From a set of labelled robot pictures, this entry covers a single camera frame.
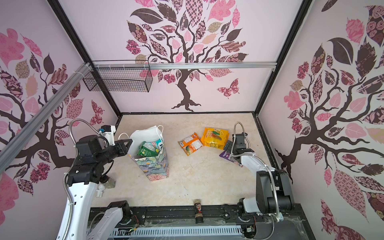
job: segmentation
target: small bottle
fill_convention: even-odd
[[[108,175],[100,177],[100,183],[103,184],[106,188],[114,188],[116,181]]]

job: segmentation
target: black frame edge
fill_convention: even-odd
[[[94,69],[94,64],[93,64],[91,58],[89,57],[87,51],[85,50],[84,45],[80,41],[79,36],[75,32],[71,22],[69,21],[67,15],[65,14],[63,8],[61,7],[61,5],[59,3],[59,1],[58,0],[47,0],[47,1],[48,1],[49,5],[51,6],[53,12],[56,14],[57,18],[59,19],[64,30],[67,32],[69,38],[71,39],[73,45],[77,49],[77,51],[80,54],[83,61],[86,63],[89,63],[91,68]],[[102,92],[103,92],[105,98],[107,99],[108,103],[110,104],[111,108],[116,113],[117,117],[120,117],[121,112],[120,112],[116,102],[114,101],[112,95],[110,94],[110,92],[105,90],[106,87],[105,87],[104,82],[101,80],[101,76],[99,75],[99,73],[97,71],[93,71],[92,75],[94,75],[94,78],[95,78],[97,84],[102,89]]]
[[[288,33],[288,36],[284,42],[283,48],[281,49],[281,52],[279,54],[279,57],[277,58],[277,65],[275,70],[270,75],[267,84],[264,87],[263,93],[260,97],[260,100],[257,104],[257,107],[255,109],[255,114],[258,115],[264,105],[264,102],[266,98],[268,97],[269,92],[271,91],[272,85],[277,77],[277,74],[279,73],[285,57],[288,54],[288,51],[291,49],[292,43],[296,37],[297,32],[299,31],[301,24],[303,23],[303,20],[308,12],[308,9],[312,3],[312,0],[303,0],[301,3],[301,6],[299,8],[299,11],[297,12],[296,18],[293,21],[292,27]]]

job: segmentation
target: wire basket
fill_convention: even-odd
[[[90,91],[149,92],[152,80],[149,64],[123,68],[97,67],[83,78]]]

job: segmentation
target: marble floor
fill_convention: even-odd
[[[116,180],[116,187],[106,189],[102,198],[95,197],[92,206],[106,207],[120,200],[127,200],[130,206],[193,205],[194,199],[201,199],[204,205],[221,205],[255,196],[256,177],[247,168],[219,157],[222,150],[203,146],[187,156],[178,144],[194,132],[201,137],[205,127],[226,129],[232,136],[237,121],[244,125],[251,148],[269,164],[251,113],[124,115],[115,140],[122,132],[131,135],[135,130],[164,126],[169,177],[151,182],[128,156],[116,158],[108,174]],[[241,133],[241,126],[236,130]]]

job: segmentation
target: wire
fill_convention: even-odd
[[[91,233],[91,229],[92,229],[92,224],[93,224],[93,221],[95,221],[96,217],[98,217],[99,215],[101,214],[105,214],[105,212],[99,212],[98,214],[96,214],[96,216],[93,217],[92,221],[91,221],[91,225],[89,226],[89,232],[88,232],[88,235]]]
[[[115,160],[112,160],[112,164],[109,166],[108,170],[107,170],[103,175],[101,175],[102,177],[104,177],[105,175],[107,175],[107,173],[108,173],[108,172],[110,171],[110,169],[112,168],[114,162],[115,162]]]
[[[123,135],[123,134],[127,135],[127,137],[129,138],[128,134],[126,134],[125,132],[123,132],[122,134],[119,135],[118,140],[120,140],[120,137],[121,137],[121,135]]]

